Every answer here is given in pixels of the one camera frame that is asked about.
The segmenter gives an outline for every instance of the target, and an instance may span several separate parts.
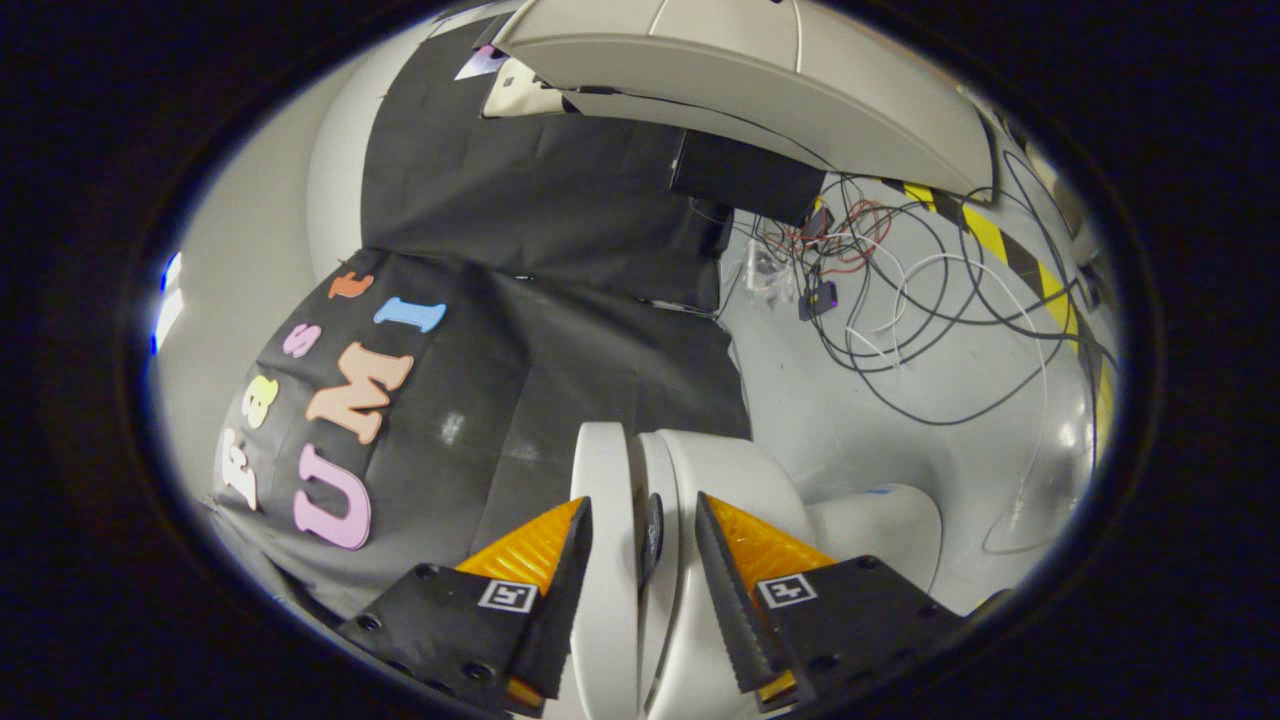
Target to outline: white panel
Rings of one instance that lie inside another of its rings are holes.
[[[179,238],[177,287],[184,307],[154,372],[163,425],[192,498],[212,488],[219,430],[228,401],[243,392],[244,369],[315,287],[307,255],[307,165],[352,63],[262,119],[209,178]]]
[[[374,50],[342,87],[320,124],[307,173],[307,241],[316,282],[360,250],[369,133],[381,97],[431,32],[430,26],[417,24]]]
[[[840,13],[800,0],[801,73],[850,96],[868,115],[879,115],[938,161],[955,168],[970,187],[991,184],[991,149],[977,110],[941,76],[895,49],[879,33]]]
[[[796,67],[795,0],[667,0],[649,35],[719,47],[791,70]]]
[[[507,50],[518,28],[520,42],[584,35],[646,35],[666,0],[529,0],[494,36]]]
[[[896,55],[882,41],[855,32],[851,23],[832,24],[812,9],[801,13],[800,26],[801,55],[813,58],[803,60],[803,74],[792,70],[794,63],[762,59],[768,54],[760,51],[745,55],[641,35],[566,31],[530,37],[515,22],[504,28],[502,47],[557,87],[605,86],[727,113],[788,137],[841,170],[961,193],[991,184],[989,146],[978,114],[938,76],[904,58],[891,63],[886,82],[876,79],[882,76],[873,69],[845,73],[851,65],[874,68],[886,54]],[[713,31],[704,23],[696,32],[707,37]],[[833,50],[833,45],[849,47]],[[808,74],[819,63],[831,67]],[[860,79],[837,82],[841,73]],[[867,81],[865,73],[873,79]],[[899,99],[883,101],[888,95]],[[667,124],[682,119],[671,108],[658,108],[645,119],[653,120],[653,113]]]
[[[584,423],[570,497],[591,498],[591,559],[582,578],[570,652],[591,720],[639,712],[639,603],[635,506],[627,438],[620,423]]]

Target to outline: red wire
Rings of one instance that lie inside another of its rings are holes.
[[[845,222],[841,223],[841,227],[846,227],[846,228],[849,228],[852,232],[852,228],[855,228],[858,225],[858,220],[861,219],[863,214],[865,214],[868,210],[870,210],[870,214],[872,214],[872,225],[876,228],[876,234],[872,237],[872,246],[870,246],[870,249],[868,249],[865,251],[859,250],[858,251],[858,258],[845,258],[844,255],[836,256],[836,259],[840,260],[841,263],[845,263],[845,264],[858,263],[858,264],[854,265],[852,268],[844,268],[844,269],[841,269],[841,268],[833,268],[831,270],[823,270],[823,273],[822,273],[823,275],[828,275],[828,274],[832,274],[832,273],[835,273],[835,274],[856,273],[858,270],[861,270],[863,268],[867,266],[867,261],[870,260],[872,255],[876,254],[876,249],[879,247],[879,243],[884,242],[884,240],[888,238],[890,228],[893,224],[893,217],[892,215],[888,215],[884,219],[886,220],[884,224],[881,224],[881,218],[879,218],[879,210],[881,210],[881,208],[882,208],[882,205],[879,202],[874,202],[874,201],[869,201],[869,200],[859,200],[858,202],[854,204],[852,208],[850,208],[849,215],[846,217]]]

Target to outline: white cable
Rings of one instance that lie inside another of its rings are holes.
[[[1005,284],[1005,281],[1000,279],[1000,275],[997,275],[996,273],[993,273],[991,270],[991,268],[983,265],[982,263],[979,263],[977,260],[970,260],[969,258],[964,258],[964,256],[955,255],[955,254],[951,254],[951,252],[941,252],[938,255],[929,255],[928,258],[925,258],[925,259],[920,260],[919,263],[911,265],[911,269],[908,270],[904,274],[902,282],[899,283],[899,286],[897,286],[897,297],[895,300],[895,305],[902,304],[902,292],[906,288],[906,283],[911,278],[911,275],[914,275],[922,268],[924,268],[927,265],[932,265],[933,263],[937,263],[940,260],[943,260],[943,261],[945,260],[959,260],[961,263],[966,263],[969,265],[977,266],[980,270],[986,272],[988,275],[991,275],[992,279],[995,279],[997,283],[1000,283],[1000,287],[1004,288],[1005,295],[1009,296],[1009,300],[1012,301],[1012,304],[1018,306],[1018,310],[1023,314],[1023,319],[1027,320],[1027,325],[1030,328],[1030,331],[1033,333],[1039,332],[1039,331],[1036,329],[1036,323],[1032,322],[1032,316],[1027,314],[1027,309],[1023,307],[1021,302],[1018,301],[1018,297],[1014,296],[1014,291],[1009,290],[1009,286]],[[901,313],[897,313],[896,316],[895,316],[895,319],[892,320],[895,328],[897,327],[897,318],[901,318]],[[893,336],[893,351],[899,352],[899,348],[897,348],[897,334],[896,333]],[[1046,368],[1047,363],[1044,360],[1044,346],[1043,346],[1043,342],[1042,342],[1041,338],[1036,338],[1036,352],[1039,355],[1039,361],[1041,361],[1041,386],[1044,388],[1044,396],[1043,396],[1043,401],[1042,401],[1042,405],[1041,405],[1039,432],[1036,433],[1036,450],[1032,451],[1032,460],[1027,465],[1027,471],[1023,473],[1023,477],[1018,480],[1018,488],[1019,488],[1018,492],[1019,493],[1021,493],[1023,487],[1027,483],[1027,479],[1032,474],[1032,468],[1036,465],[1036,459],[1039,457],[1041,443],[1044,439],[1044,424],[1048,421],[1048,369]]]
[[[840,233],[840,237],[856,237],[858,240],[861,240],[864,242],[872,243],[873,246],[876,246],[876,250],[878,250],[878,251],[888,255],[888,259],[892,260],[895,265],[897,265],[897,273],[900,275],[902,275],[902,281],[899,282],[899,287],[901,287],[902,282],[906,281],[906,270],[902,269],[902,263],[897,259],[897,255],[893,255],[883,245],[877,243],[872,238],[869,238],[869,237],[867,237],[864,234],[859,234],[859,233]],[[861,306],[858,307],[858,314],[861,315]],[[897,347],[897,325],[896,325],[897,320],[899,320],[899,318],[895,318],[893,320],[890,320],[888,323],[886,323],[886,324],[883,324],[883,325],[881,325],[878,328],[872,328],[872,329],[869,329],[867,332],[874,333],[874,332],[884,331],[884,329],[888,329],[890,327],[892,327],[893,328],[893,347],[896,348]],[[881,357],[884,357],[884,352],[881,351],[881,348],[876,347],[867,338],[864,338],[863,336],[858,334],[858,331],[855,331],[854,327],[852,327],[855,322],[858,322],[856,316],[855,318],[850,318],[849,324],[845,325],[845,329],[849,331],[850,333],[852,333],[854,337],[856,337],[856,338],[861,340],[863,342],[865,342],[872,350],[874,350],[876,352],[879,352]],[[897,366],[901,365],[901,363],[900,363],[900,360],[902,359],[901,352],[895,351],[895,357],[897,357],[897,360],[893,361],[893,366],[897,368]]]
[[[897,363],[893,361],[893,360],[890,360],[888,355],[884,355],[883,350],[876,347],[876,345],[872,343],[872,341],[869,341],[865,337],[863,337],[863,333],[855,331],[854,328],[851,328],[849,325],[845,325],[845,332],[847,332],[849,334],[851,334],[851,336],[856,337],[858,340],[863,341],[863,345],[865,345],[867,347],[870,347],[872,350],[876,351],[877,355],[879,355],[881,357],[883,357],[886,363],[888,363],[890,365],[893,365],[895,368],[897,368]]]

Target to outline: black cable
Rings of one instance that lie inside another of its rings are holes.
[[[968,199],[968,197],[973,196],[974,193],[977,193],[977,192],[982,192],[982,191],[984,191],[984,190],[997,190],[997,188],[978,188],[978,190],[974,190],[974,191],[970,191],[969,193],[966,193],[966,196],[965,196],[965,197]],[[915,204],[908,204],[908,205],[923,205],[923,202],[915,202]],[[911,214],[910,211],[908,211],[906,214],[911,215],[911,217],[913,217],[913,218],[915,218],[916,220],[922,222],[922,224],[924,224],[924,223],[923,223],[923,220],[920,220],[919,218],[916,218],[916,217],[915,217],[914,214]],[[957,236],[959,236],[959,238],[960,238],[960,245],[961,245],[961,251],[963,251],[963,252],[965,252],[965,256],[968,256],[968,255],[966,255],[966,251],[964,250],[964,232],[963,232],[963,228],[961,228],[961,229],[959,229],[959,232],[957,232]],[[978,243],[978,251],[979,251],[979,256],[980,256],[980,255],[982,255],[982,252],[983,252],[983,251],[982,251],[982,245],[980,245],[980,243]],[[973,273],[972,273],[972,266],[970,266],[970,265],[969,265],[968,263],[965,263],[965,266],[966,266],[966,268],[970,268],[970,273],[969,273],[969,277],[970,277],[970,281],[972,281],[972,282],[974,282],[974,287],[973,287],[973,291],[970,291],[970,296],[969,296],[969,299],[966,299],[966,301],[965,301],[965,305],[964,305],[964,306],[961,307],[960,313],[964,313],[965,307],[968,307],[968,304],[969,304],[969,302],[970,302],[970,301],[973,300],[974,295],[980,295],[980,293],[978,292],[978,286],[977,286],[977,283],[978,283],[978,282],[980,281],[980,277],[979,277],[979,279],[974,279],[974,278],[973,278]],[[943,263],[943,268],[946,268],[946,261]],[[928,314],[929,314],[929,318],[931,318],[931,319],[932,319],[933,316],[943,316],[943,315],[942,315],[941,313],[937,313],[937,306],[934,306],[934,309],[932,309],[932,310],[931,310],[931,309],[927,309],[927,307],[923,307],[923,306],[920,306],[920,305],[919,305],[918,302],[916,302],[916,305],[918,305],[918,306],[919,306],[919,307],[920,307],[922,310],[924,310],[925,313],[928,313]],[[928,350],[928,347],[932,347],[932,346],[933,346],[933,343],[938,342],[938,341],[941,340],[941,337],[942,337],[943,334],[946,334],[946,332],[947,332],[947,331],[950,331],[950,329],[951,329],[951,328],[952,328],[952,327],[954,327],[954,325],[956,324],[956,322],[959,322],[959,320],[960,320],[960,318],[959,318],[959,316],[951,316],[951,318],[947,318],[947,320],[948,320],[948,324],[947,324],[947,327],[946,327],[946,328],[943,328],[943,332],[942,332],[942,333],[940,333],[940,334],[938,334],[938,337],[933,338],[933,341],[931,341],[931,342],[929,342],[929,343],[928,343],[928,345],[927,345],[927,346],[925,346],[925,347],[924,347],[923,350]],[[998,407],[1000,405],[1005,404],[1005,402],[1006,402],[1006,401],[1007,401],[1009,398],[1011,398],[1011,397],[1012,397],[1014,395],[1016,395],[1016,393],[1018,393],[1019,391],[1021,391],[1021,389],[1023,389],[1024,387],[1027,387],[1027,384],[1028,384],[1028,383],[1030,383],[1030,382],[1032,382],[1033,379],[1036,379],[1036,375],[1038,375],[1038,374],[1039,374],[1039,373],[1042,372],[1042,369],[1047,369],[1048,364],[1053,361],[1053,359],[1055,359],[1055,357],[1057,356],[1059,351],[1061,351],[1061,348],[1062,348],[1062,343],[1065,342],[1065,338],[1060,338],[1060,340],[1057,341],[1057,343],[1055,345],[1053,350],[1052,350],[1052,351],[1050,352],[1048,357],[1046,357],[1043,368],[1042,368],[1042,366],[1037,366],[1037,368],[1036,368],[1036,369],[1034,369],[1034,370],[1033,370],[1033,372],[1032,372],[1030,374],[1028,374],[1028,375],[1027,375],[1027,378],[1024,378],[1024,379],[1023,379],[1023,380],[1021,380],[1020,383],[1018,383],[1018,384],[1016,384],[1016,386],[1015,386],[1015,387],[1014,387],[1012,389],[1010,389],[1009,392],[1006,392],[1006,393],[1005,393],[1004,396],[1001,396],[1000,398],[997,398],[997,400],[996,400],[995,402],[992,402],[992,404],[987,405],[986,407],[983,407],[983,409],[980,409],[980,410],[978,410],[978,411],[975,411],[975,413],[970,413],[969,415],[965,415],[964,418],[957,418],[957,419],[954,419],[954,420],[932,420],[932,419],[928,419],[928,418],[922,418],[922,416],[919,416],[919,415],[916,415],[916,414],[914,414],[914,413],[911,413],[911,411],[909,411],[909,410],[905,410],[905,409],[902,409],[902,407],[900,407],[900,406],[895,405],[895,404],[893,404],[892,401],[890,401],[890,400],[888,400],[887,397],[884,397],[884,396],[883,396],[883,395],[882,395],[882,393],[879,392],[879,389],[877,389],[877,388],[876,388],[876,386],[874,386],[874,384],[873,384],[873,383],[870,382],[870,378],[868,378],[868,377],[867,377],[867,375],[869,374],[869,369],[863,369],[863,368],[859,368],[859,366],[858,366],[858,360],[856,360],[856,356],[858,356],[858,354],[854,354],[854,352],[852,352],[852,350],[851,350],[851,347],[852,347],[852,338],[850,338],[850,337],[849,337],[849,333],[846,333],[846,338],[845,338],[845,342],[846,342],[846,354],[847,354],[847,355],[850,356],[850,364],[846,364],[846,363],[841,361],[841,360],[840,360],[840,359],[838,359],[838,357],[836,356],[836,354],[835,354],[835,352],[832,351],[832,347],[831,347],[831,343],[829,343],[829,340],[828,340],[828,338],[826,338],[826,333],[824,333],[824,332],[822,331],[820,325],[818,325],[817,323],[814,323],[814,324],[815,324],[815,328],[818,328],[818,329],[819,329],[819,337],[820,337],[820,340],[822,340],[822,342],[823,342],[823,347],[824,347],[824,348],[827,350],[827,354],[828,354],[828,356],[831,356],[831,359],[832,359],[832,360],[833,360],[833,361],[835,361],[835,363],[836,363],[837,365],[841,365],[841,366],[844,366],[844,368],[846,368],[846,369],[850,369],[850,370],[852,370],[852,372],[858,373],[858,375],[859,375],[859,377],[860,377],[860,378],[863,379],[863,382],[864,382],[864,383],[867,384],[868,389],[870,389],[870,391],[872,391],[872,395],[874,395],[874,396],[876,396],[876,397],[877,397],[877,398],[878,398],[878,400],[879,400],[881,402],[883,402],[884,405],[887,405],[887,406],[888,406],[888,407],[891,407],[892,410],[897,411],[899,414],[901,414],[901,415],[904,415],[904,416],[906,416],[906,418],[910,418],[910,419],[913,419],[913,420],[915,420],[915,421],[918,421],[918,423],[922,423],[922,424],[925,424],[925,425],[959,425],[959,424],[963,424],[963,423],[968,423],[968,421],[970,421],[970,420],[974,420],[974,419],[977,419],[977,418],[980,418],[982,415],[986,415],[987,413],[991,413],[992,410],[995,410],[995,409],[996,409],[996,407]],[[900,361],[900,364],[901,364],[901,363],[906,363],[906,361],[909,361],[909,360],[910,360],[911,357],[915,357],[915,356],[918,356],[918,355],[919,355],[919,352],[916,352],[915,355],[911,355],[911,356],[910,356],[910,357],[908,357],[908,359],[904,359],[904,360],[901,360],[901,361]],[[884,370],[884,369],[892,369],[892,368],[893,368],[893,365],[891,365],[891,366],[887,366],[887,368],[883,368],[883,369],[881,369],[881,370]]]
[[[724,302],[721,304],[719,313],[716,313],[716,318],[714,319],[717,322],[719,322],[719,316],[724,314],[724,310],[728,310],[728,301],[733,300],[733,288],[737,287],[737,281],[742,277],[742,273],[745,273],[745,272],[746,272],[746,255],[744,254],[742,255],[742,265],[739,266],[737,274],[733,275],[733,283],[728,286],[728,293],[724,296]]]

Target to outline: white wall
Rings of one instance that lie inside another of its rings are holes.
[[[195,497],[211,489],[218,430],[243,373],[316,284],[306,232],[311,150],[364,58],[276,110],[212,181],[182,238],[186,306],[152,373],[173,461]]]

